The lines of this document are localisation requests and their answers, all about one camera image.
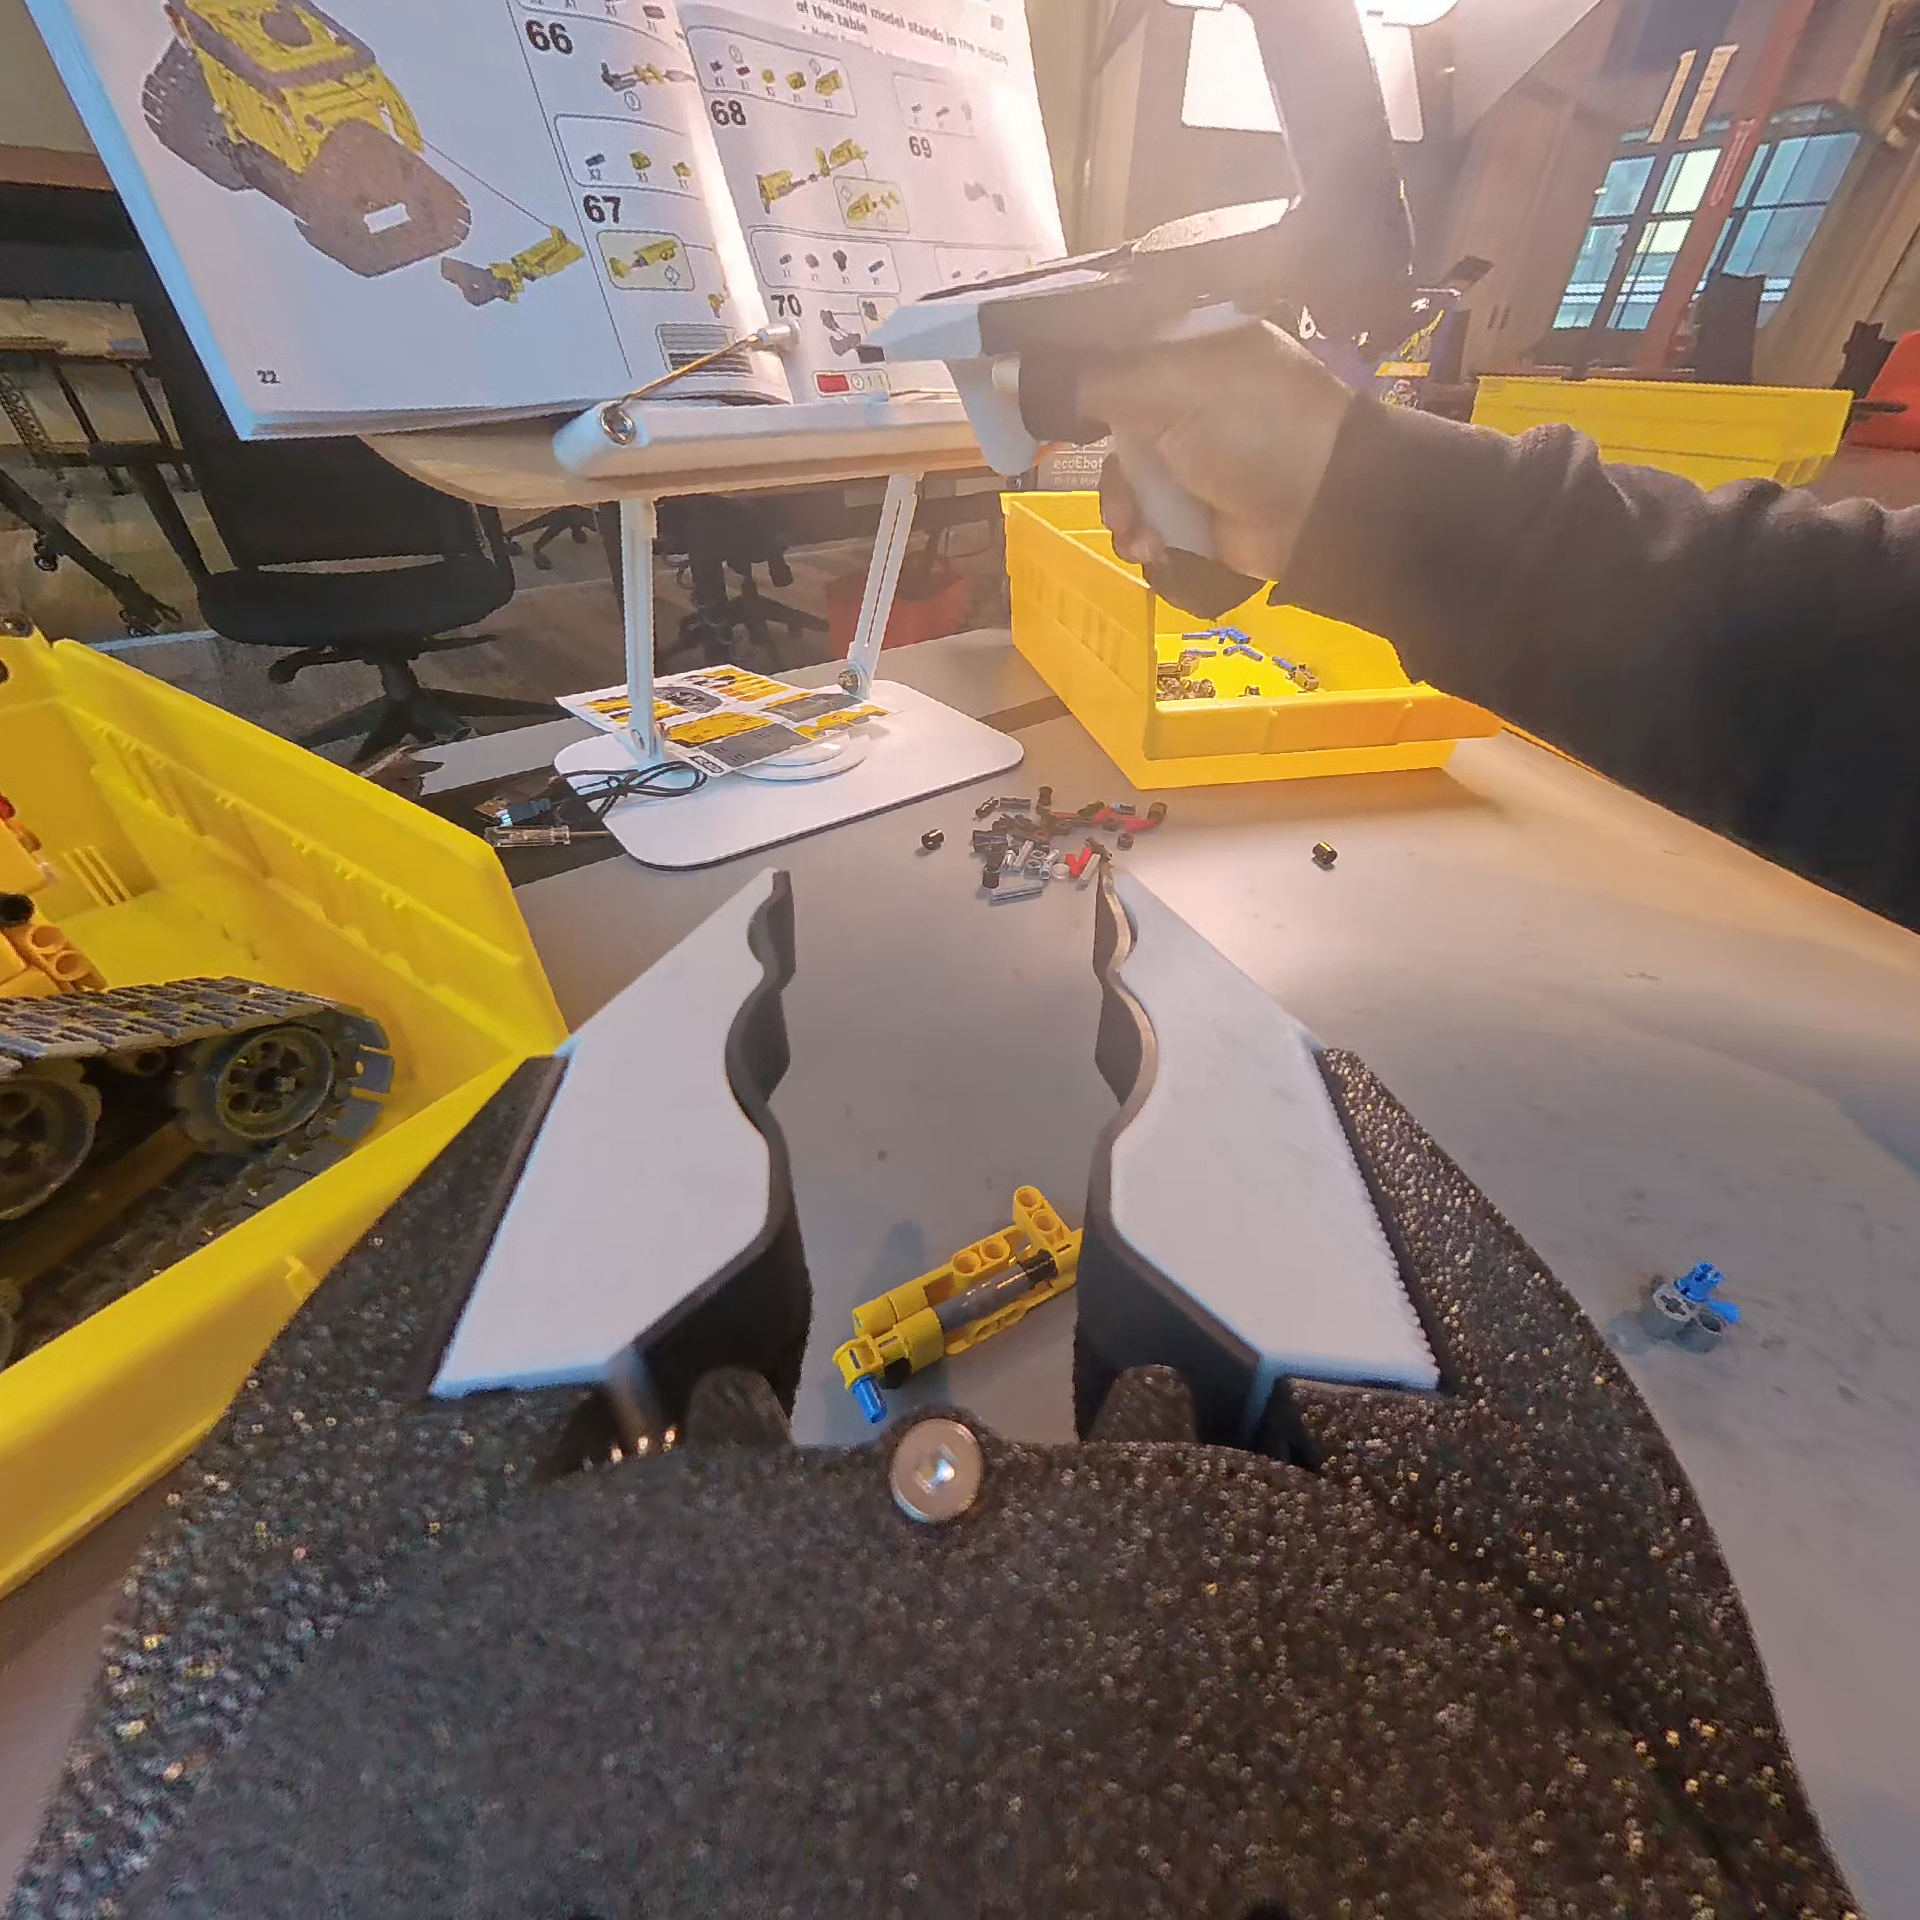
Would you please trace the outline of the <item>yellow sticker sheet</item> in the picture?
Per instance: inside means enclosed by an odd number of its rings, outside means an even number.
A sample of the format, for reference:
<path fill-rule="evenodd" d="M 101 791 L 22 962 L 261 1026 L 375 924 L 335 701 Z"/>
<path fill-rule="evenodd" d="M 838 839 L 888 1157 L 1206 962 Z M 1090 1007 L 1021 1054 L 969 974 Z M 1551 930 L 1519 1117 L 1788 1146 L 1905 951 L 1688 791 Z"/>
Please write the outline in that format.
<path fill-rule="evenodd" d="M 614 739 L 607 779 L 684 791 L 729 776 L 809 782 L 850 770 L 891 707 L 845 688 L 807 688 L 739 663 L 653 682 L 654 748 L 637 743 L 627 684 L 565 694 L 558 707 Z"/>

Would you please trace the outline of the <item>yellow bin with small parts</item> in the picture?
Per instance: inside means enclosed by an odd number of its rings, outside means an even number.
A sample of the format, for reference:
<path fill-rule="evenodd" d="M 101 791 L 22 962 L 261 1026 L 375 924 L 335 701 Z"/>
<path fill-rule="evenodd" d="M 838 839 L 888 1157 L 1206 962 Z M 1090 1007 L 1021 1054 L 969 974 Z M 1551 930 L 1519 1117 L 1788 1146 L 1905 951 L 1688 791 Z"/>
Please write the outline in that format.
<path fill-rule="evenodd" d="M 1427 771 L 1504 728 L 1412 680 L 1383 636 L 1273 604 L 1269 587 L 1220 616 L 1171 605 L 1116 557 L 1095 491 L 1007 491 L 1002 521 L 1015 646 L 1144 791 Z M 1156 638 L 1209 626 L 1309 661 L 1320 691 L 1158 701 Z"/>

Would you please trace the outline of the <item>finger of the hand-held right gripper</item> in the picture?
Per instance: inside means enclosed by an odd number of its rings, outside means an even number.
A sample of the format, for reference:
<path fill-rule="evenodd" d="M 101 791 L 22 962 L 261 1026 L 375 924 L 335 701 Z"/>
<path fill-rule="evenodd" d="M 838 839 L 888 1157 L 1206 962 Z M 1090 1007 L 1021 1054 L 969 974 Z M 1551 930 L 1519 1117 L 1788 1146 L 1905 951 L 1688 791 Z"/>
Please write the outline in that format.
<path fill-rule="evenodd" d="M 999 299 L 1018 298 L 1037 291 L 1062 291 L 1081 286 L 1103 283 L 1126 268 L 1133 260 L 1133 247 L 1114 247 L 1104 251 L 1084 251 L 1041 263 L 989 274 L 985 270 L 962 272 L 951 283 L 925 293 L 923 302 L 960 302 L 960 299 Z"/>
<path fill-rule="evenodd" d="M 965 364 L 1030 356 L 1099 361 L 1148 346 L 1214 337 L 1249 324 L 1249 311 L 1229 299 L 1166 311 L 1144 299 L 1100 291 L 969 293 L 901 305 L 864 339 L 863 364 Z"/>

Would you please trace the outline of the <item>white book stand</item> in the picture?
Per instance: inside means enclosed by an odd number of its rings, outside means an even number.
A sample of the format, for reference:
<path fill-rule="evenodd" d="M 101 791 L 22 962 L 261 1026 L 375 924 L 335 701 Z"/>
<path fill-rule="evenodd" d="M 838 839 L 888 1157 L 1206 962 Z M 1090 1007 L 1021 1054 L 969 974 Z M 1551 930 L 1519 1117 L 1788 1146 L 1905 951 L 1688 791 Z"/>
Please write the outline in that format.
<path fill-rule="evenodd" d="M 562 425 L 490 418 L 370 435 L 369 444 L 401 471 L 476 505 L 619 503 L 624 671 L 635 713 L 619 729 L 565 746 L 554 770 L 572 786 L 664 763 L 653 711 L 660 502 L 884 477 L 877 545 L 843 661 L 852 694 L 875 697 L 882 713 L 869 731 L 807 741 L 687 795 L 619 797 L 607 828 L 648 868 L 689 872 L 766 851 L 1013 771 L 1025 757 L 1011 733 L 878 678 L 926 477 L 989 470 L 958 396 L 789 403 L 622 396 L 599 400 Z"/>

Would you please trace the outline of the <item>yellow bin with tracked model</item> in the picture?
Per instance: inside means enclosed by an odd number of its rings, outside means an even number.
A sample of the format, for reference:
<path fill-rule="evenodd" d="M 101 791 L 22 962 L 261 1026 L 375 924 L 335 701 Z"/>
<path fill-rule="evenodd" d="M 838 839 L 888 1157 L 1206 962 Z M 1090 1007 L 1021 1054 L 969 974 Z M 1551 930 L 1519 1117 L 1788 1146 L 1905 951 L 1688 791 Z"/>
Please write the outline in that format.
<path fill-rule="evenodd" d="M 115 983 L 243 976 L 395 1044 L 370 1137 L 4 1368 L 3 1592 L 172 1469 L 395 1198 L 566 1024 L 479 835 L 123 659 L 4 623 L 3 760 Z"/>

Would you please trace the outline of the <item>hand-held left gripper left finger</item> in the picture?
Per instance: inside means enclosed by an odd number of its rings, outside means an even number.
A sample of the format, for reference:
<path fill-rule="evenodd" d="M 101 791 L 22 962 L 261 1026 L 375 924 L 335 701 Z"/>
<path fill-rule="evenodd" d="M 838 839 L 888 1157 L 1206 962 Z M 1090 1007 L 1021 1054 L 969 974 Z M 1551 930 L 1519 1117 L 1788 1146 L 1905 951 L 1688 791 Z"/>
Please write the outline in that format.
<path fill-rule="evenodd" d="M 644 1432 L 744 1369 L 792 1411 L 812 1286 L 772 1097 L 797 968 L 792 878 L 769 868 L 547 1060 L 434 1397 L 586 1386 Z"/>

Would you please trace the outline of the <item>orange beanbag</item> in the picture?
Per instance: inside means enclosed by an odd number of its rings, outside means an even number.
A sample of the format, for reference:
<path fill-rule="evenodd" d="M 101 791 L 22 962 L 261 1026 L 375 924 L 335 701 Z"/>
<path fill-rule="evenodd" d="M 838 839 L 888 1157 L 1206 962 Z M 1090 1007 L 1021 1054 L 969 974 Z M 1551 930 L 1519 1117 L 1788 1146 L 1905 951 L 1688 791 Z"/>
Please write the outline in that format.
<path fill-rule="evenodd" d="M 1852 396 L 1844 442 L 1919 453 L 1919 331 L 1891 337 L 1879 322 L 1847 335 L 1836 386 Z"/>

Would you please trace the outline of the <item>dark office chair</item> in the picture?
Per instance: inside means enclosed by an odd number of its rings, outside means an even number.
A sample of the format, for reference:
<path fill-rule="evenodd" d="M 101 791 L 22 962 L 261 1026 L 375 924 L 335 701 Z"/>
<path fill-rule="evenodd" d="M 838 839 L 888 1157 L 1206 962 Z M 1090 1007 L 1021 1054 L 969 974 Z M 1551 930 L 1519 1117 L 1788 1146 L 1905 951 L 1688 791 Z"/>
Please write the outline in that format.
<path fill-rule="evenodd" d="M 797 575 L 785 537 L 741 493 L 669 495 L 657 512 L 654 551 L 677 564 L 677 581 L 689 593 L 679 623 L 684 657 L 732 661 L 754 653 L 781 663 L 774 627 L 797 638 L 832 632 L 828 617 L 758 587 L 758 565 L 779 589 L 792 587 Z"/>

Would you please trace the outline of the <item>building instruction booklet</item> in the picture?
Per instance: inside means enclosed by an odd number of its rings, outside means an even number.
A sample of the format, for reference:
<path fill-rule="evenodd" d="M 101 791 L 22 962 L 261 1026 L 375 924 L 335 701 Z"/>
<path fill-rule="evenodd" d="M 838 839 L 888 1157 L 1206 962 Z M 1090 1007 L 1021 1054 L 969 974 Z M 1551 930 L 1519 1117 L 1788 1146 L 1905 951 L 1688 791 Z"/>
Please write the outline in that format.
<path fill-rule="evenodd" d="M 28 11 L 246 439 L 948 391 L 871 333 L 1067 254 L 1023 3 Z"/>

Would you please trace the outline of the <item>person's right hand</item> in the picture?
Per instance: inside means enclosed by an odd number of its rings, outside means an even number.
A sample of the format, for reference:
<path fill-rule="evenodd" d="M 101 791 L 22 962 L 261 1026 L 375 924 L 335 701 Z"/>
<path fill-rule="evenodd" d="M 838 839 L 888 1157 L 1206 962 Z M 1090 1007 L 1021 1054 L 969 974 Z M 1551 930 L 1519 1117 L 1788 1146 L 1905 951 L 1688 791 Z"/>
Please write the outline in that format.
<path fill-rule="evenodd" d="M 1216 560 L 1284 579 L 1358 398 L 1273 324 L 1156 343 L 1078 378 L 1092 420 L 1151 444 L 1213 516 Z"/>

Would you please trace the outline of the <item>loose blue and grey parts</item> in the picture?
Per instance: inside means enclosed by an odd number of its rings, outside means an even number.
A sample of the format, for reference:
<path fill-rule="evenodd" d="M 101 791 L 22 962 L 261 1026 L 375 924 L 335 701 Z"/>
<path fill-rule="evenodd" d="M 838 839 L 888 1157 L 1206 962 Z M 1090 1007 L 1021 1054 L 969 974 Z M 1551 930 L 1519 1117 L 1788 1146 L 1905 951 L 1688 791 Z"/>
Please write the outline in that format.
<path fill-rule="evenodd" d="M 1322 686 L 1309 661 L 1273 651 L 1237 626 L 1156 636 L 1154 699 L 1162 706 L 1276 701 L 1318 694 Z"/>

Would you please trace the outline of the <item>yellow toy brick assembly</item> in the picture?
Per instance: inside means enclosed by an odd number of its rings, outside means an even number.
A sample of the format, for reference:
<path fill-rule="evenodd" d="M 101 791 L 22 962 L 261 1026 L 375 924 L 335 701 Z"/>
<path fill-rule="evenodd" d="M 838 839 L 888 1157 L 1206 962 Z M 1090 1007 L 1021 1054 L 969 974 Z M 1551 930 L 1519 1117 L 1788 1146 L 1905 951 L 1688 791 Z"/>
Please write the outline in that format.
<path fill-rule="evenodd" d="M 965 1355 L 1078 1284 L 1084 1233 L 1037 1185 L 1021 1185 L 1013 1220 L 944 1264 L 852 1308 L 852 1335 L 832 1351 L 840 1384 L 878 1428 L 888 1395 Z"/>

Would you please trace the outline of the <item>grey desk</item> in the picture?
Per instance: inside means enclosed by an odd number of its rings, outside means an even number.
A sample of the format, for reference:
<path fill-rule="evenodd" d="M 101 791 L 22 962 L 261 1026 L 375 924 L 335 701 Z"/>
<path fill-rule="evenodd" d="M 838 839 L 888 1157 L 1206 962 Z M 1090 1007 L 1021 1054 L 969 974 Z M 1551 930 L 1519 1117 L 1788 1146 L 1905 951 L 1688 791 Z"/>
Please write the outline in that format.
<path fill-rule="evenodd" d="M 906 808 L 544 879 L 565 1040 L 185 1454 L 12 1912 L 1917 1916 L 1917 936 L 1453 767 L 1180 794 L 1111 872 L 1327 1050 L 1437 1393 L 1078 1422 L 1074 1284 L 869 1424 L 858 1303 L 1018 1188 L 1087 1231 L 1103 878 L 990 908 Z M 434 1397 L 549 1060 L 769 868 L 792 1410 Z M 1641 1308 L 1701 1259 L 1697 1354 Z"/>

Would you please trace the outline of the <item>pile of black toy pins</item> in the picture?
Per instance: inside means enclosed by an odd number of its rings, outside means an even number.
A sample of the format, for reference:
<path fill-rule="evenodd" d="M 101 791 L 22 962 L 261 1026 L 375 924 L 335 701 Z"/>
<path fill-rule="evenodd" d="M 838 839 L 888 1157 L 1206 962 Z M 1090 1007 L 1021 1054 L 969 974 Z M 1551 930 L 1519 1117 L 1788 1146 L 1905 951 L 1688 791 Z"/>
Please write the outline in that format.
<path fill-rule="evenodd" d="M 1061 890 L 1088 890 L 1171 819 L 1165 797 L 1056 799 L 1053 786 L 1035 795 L 989 794 L 962 824 L 923 828 L 910 860 L 935 876 L 960 878 L 983 903 L 1030 903 Z"/>

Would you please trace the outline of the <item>yellow tracked toy vehicle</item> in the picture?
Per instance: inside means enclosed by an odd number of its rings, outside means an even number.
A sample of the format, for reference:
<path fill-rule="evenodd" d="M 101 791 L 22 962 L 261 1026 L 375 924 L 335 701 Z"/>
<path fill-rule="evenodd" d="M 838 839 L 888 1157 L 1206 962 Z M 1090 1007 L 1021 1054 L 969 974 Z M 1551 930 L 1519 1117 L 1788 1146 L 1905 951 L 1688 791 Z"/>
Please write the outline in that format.
<path fill-rule="evenodd" d="M 3 801 L 3 1364 L 332 1170 L 395 1058 L 369 1014 L 245 976 L 112 985 Z"/>

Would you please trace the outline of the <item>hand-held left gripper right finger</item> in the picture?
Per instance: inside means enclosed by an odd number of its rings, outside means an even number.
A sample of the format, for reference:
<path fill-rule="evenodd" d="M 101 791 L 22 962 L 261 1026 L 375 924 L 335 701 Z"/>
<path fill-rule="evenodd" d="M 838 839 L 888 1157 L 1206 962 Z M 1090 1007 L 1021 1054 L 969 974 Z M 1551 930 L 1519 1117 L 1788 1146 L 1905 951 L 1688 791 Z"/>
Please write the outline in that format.
<path fill-rule="evenodd" d="M 1099 1136 L 1073 1408 L 1172 1369 L 1199 1424 L 1284 1424 L 1299 1382 L 1442 1386 L 1411 1258 L 1309 1026 L 1136 876 L 1104 876 Z"/>

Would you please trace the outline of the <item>black office chair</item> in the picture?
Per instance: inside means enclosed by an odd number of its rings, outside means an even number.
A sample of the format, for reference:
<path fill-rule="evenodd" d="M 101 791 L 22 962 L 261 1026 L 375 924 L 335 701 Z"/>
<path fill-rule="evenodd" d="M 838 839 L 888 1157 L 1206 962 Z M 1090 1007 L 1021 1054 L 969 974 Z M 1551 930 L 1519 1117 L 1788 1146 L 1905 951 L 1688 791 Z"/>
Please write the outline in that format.
<path fill-rule="evenodd" d="M 351 743 L 366 766 L 446 746 L 476 724 L 547 721 L 553 699 L 423 684 L 421 659 L 489 641 L 479 623 L 516 593 L 502 517 L 403 471 L 361 437 L 250 442 L 237 433 L 205 364 L 165 298 L 136 307 L 228 564 L 195 565 L 205 623 L 274 653 L 269 678 L 292 684 L 335 663 L 376 671 L 380 695 L 300 735 Z"/>

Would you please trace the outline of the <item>blue and grey toy connector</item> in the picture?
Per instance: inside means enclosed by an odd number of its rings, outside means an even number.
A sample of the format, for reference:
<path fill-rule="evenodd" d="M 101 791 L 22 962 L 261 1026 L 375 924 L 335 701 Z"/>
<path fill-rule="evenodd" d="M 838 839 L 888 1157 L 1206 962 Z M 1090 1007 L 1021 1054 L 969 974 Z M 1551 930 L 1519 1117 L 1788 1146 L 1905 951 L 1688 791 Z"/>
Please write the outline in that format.
<path fill-rule="evenodd" d="M 1656 1277 L 1641 1308 L 1643 1329 L 1695 1354 L 1717 1350 L 1745 1318 L 1725 1286 L 1726 1273 L 1713 1259 L 1697 1259 L 1677 1276 Z"/>

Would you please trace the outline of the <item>person's right forearm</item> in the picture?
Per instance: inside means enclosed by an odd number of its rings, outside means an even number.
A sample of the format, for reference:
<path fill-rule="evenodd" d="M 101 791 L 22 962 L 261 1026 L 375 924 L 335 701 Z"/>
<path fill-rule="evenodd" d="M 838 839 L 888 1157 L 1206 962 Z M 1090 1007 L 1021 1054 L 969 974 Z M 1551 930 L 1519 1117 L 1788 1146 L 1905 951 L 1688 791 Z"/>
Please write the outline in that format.
<path fill-rule="evenodd" d="M 1919 926 L 1919 509 L 1357 400 L 1282 577 L 1412 680 Z"/>

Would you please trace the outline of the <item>long yellow bin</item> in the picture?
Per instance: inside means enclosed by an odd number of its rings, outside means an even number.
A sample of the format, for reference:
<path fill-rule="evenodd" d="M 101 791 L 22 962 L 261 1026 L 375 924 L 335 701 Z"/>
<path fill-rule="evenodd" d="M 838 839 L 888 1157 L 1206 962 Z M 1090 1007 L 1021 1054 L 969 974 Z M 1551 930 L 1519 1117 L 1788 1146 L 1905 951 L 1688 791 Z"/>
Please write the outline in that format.
<path fill-rule="evenodd" d="M 1489 373 L 1472 422 L 1510 435 L 1567 423 L 1611 464 L 1678 474 L 1703 489 L 1749 477 L 1801 487 L 1831 465 L 1852 410 L 1854 396 L 1836 387 Z"/>

